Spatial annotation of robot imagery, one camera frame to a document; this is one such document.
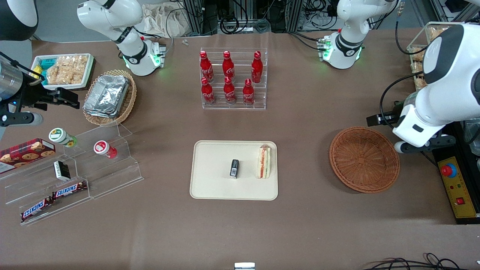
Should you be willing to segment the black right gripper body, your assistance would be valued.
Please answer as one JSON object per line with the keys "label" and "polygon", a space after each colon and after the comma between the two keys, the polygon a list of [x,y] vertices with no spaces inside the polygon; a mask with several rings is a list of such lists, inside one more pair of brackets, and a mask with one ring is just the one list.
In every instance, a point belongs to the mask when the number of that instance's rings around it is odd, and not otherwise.
{"label": "black right gripper body", "polygon": [[22,85],[17,91],[17,111],[24,107],[34,107],[35,104],[56,105],[55,91],[43,87],[42,84]]}

